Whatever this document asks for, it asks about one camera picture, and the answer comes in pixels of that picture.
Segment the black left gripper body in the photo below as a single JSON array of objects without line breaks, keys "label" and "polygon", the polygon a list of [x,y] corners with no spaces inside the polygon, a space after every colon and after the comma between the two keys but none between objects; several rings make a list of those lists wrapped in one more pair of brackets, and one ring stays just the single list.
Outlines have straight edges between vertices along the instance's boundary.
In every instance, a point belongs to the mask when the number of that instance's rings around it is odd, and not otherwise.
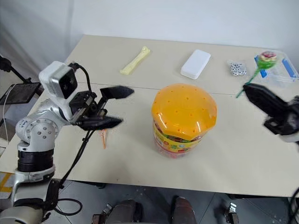
[{"label": "black left gripper body", "polygon": [[80,91],[69,102],[72,112],[71,124],[81,124],[84,119],[103,118],[107,110],[98,105],[95,101],[96,93],[92,91]]}]

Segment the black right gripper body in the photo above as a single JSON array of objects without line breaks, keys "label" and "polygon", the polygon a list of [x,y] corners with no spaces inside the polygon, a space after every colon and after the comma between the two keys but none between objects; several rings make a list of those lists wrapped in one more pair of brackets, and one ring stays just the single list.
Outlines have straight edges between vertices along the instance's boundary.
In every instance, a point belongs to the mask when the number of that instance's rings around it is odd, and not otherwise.
[{"label": "black right gripper body", "polygon": [[278,117],[268,117],[264,126],[272,133],[279,135],[291,135],[299,132],[299,97],[295,96],[287,109]]}]

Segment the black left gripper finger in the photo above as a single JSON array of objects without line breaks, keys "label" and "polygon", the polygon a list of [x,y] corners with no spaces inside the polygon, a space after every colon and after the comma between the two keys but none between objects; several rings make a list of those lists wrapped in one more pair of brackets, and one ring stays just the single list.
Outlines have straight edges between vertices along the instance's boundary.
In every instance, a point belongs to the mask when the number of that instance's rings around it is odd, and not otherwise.
[{"label": "black left gripper finger", "polygon": [[105,104],[110,99],[123,99],[132,95],[135,91],[126,86],[112,86],[107,88],[101,88],[101,99],[98,102],[98,109],[102,110],[105,107]]},{"label": "black left gripper finger", "polygon": [[115,117],[84,118],[77,121],[77,126],[83,130],[104,130],[114,128],[122,121]]}]

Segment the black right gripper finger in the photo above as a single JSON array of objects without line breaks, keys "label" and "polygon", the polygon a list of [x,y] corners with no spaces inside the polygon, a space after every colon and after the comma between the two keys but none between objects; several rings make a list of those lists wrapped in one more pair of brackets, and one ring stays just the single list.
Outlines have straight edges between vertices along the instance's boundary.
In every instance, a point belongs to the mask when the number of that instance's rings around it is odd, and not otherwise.
[{"label": "black right gripper finger", "polygon": [[261,110],[284,110],[288,107],[287,102],[263,85],[245,84],[243,90],[248,100]]},{"label": "black right gripper finger", "polygon": [[268,89],[246,89],[245,93],[252,104],[270,117],[276,117],[281,113],[281,98]]}]

